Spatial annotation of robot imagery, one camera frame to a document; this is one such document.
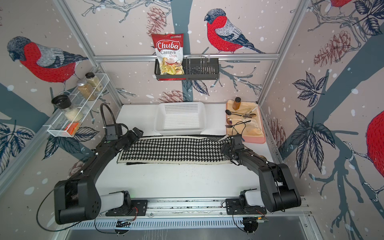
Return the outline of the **black white houndstooth scarf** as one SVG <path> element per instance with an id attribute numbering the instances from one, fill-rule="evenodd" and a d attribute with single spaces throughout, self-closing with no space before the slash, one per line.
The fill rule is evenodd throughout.
<path id="1" fill-rule="evenodd" d="M 229 136 L 150 136 L 142 137 L 127 151 L 118 155 L 118 164 L 230 164 L 231 159 L 221 153 Z"/>

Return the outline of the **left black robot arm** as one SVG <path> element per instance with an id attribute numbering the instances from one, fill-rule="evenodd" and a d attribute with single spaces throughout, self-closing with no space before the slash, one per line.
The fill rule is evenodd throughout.
<path id="1" fill-rule="evenodd" d="M 59 225 L 93 220 L 102 211 L 102 199 L 96 182 L 113 158 L 128 150 L 142 136 L 143 131 L 133 128 L 116 140 L 104 137 L 95 155 L 69 179 L 59 181 L 54 188 L 55 221 Z"/>

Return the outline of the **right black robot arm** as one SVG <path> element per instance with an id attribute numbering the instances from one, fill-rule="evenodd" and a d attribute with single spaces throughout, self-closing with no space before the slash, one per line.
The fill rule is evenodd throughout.
<path id="1" fill-rule="evenodd" d="M 241 135 L 230 137 L 230 141 L 223 144 L 221 153 L 259 176 L 261 199 L 267 211 L 284 212 L 301 206 L 301 195 L 287 165 L 269 162 L 247 149 Z"/>

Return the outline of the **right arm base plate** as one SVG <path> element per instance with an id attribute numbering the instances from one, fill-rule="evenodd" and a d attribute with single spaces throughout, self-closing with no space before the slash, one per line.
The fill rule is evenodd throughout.
<path id="1" fill-rule="evenodd" d="M 266 215 L 267 209 L 262 206 L 242 206 L 239 199 L 226 199 L 227 215 Z"/>

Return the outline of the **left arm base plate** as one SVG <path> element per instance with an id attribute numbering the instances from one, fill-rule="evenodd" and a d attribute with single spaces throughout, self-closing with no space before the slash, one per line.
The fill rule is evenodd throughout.
<path id="1" fill-rule="evenodd" d="M 106 212 L 107 217 L 143 217 L 148 209 L 148 200 L 131 200 L 130 206 L 121 206 Z"/>

